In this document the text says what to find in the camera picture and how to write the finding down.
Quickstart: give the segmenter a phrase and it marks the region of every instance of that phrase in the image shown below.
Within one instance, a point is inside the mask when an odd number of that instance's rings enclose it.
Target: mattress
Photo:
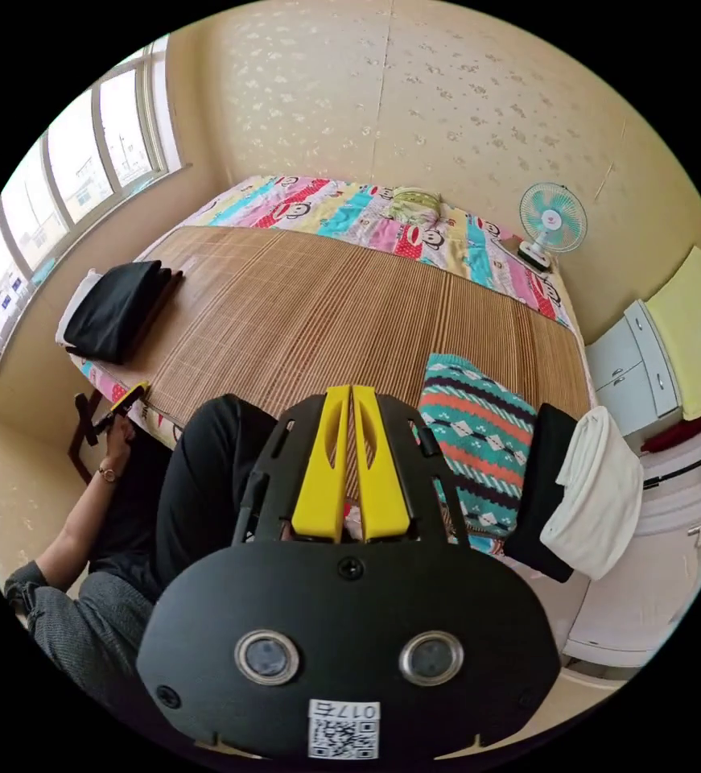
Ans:
[[[389,221],[385,215],[391,196],[391,188],[342,180],[253,176],[210,200],[167,231],[137,259],[157,258],[159,247],[187,226],[236,226],[322,235],[395,254],[399,260],[408,258],[440,268],[466,279],[467,284],[476,284],[524,304],[537,313],[535,316],[566,329],[573,337],[580,359],[578,384],[585,383],[588,406],[596,405],[583,338],[559,273],[554,271],[545,279],[538,277],[495,244],[494,238],[508,238],[511,231],[445,202],[441,217],[430,233]],[[549,356],[554,358],[551,362],[556,362],[554,352],[549,352]],[[72,361],[108,400],[118,399],[126,390],[122,373],[113,372],[110,366],[76,356],[72,356]],[[130,417],[170,448],[175,446],[183,426],[180,420],[154,404],[135,407]]]
[[[148,381],[134,418],[168,445],[225,392],[273,415],[341,383],[416,406],[431,352],[467,358],[533,407],[576,419],[589,408],[570,330],[422,262],[313,234],[199,226],[150,257],[183,271],[181,287],[127,366],[80,367],[110,399]],[[351,475],[351,498],[354,485]]]

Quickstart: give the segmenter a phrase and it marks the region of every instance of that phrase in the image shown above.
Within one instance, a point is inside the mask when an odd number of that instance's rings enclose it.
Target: red cloth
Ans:
[[[701,432],[701,416],[693,421],[680,421],[675,426],[665,429],[655,437],[646,440],[642,445],[642,451],[659,453],[667,449],[673,449],[676,445],[689,440]]]

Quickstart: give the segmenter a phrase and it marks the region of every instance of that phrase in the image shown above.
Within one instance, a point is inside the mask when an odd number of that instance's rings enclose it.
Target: window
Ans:
[[[92,99],[92,92],[85,91],[47,131],[52,176],[75,223],[113,192],[95,140]]]
[[[31,146],[0,196],[0,355],[27,301],[101,217],[180,167],[167,105],[168,36],[80,94]]]

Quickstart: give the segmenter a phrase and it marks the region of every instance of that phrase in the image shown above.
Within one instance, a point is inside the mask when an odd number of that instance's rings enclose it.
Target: wristwatch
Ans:
[[[119,476],[110,467],[104,469],[104,466],[101,465],[98,472],[107,483],[116,483],[119,480]]]

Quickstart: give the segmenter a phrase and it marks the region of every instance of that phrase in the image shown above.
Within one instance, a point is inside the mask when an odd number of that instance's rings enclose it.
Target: camera lens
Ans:
[[[441,630],[429,630],[415,636],[403,648],[398,662],[404,677],[420,687],[448,682],[462,665],[460,642]]]
[[[285,684],[299,667],[299,653],[293,642],[274,630],[255,630],[235,647],[235,663],[256,684]]]

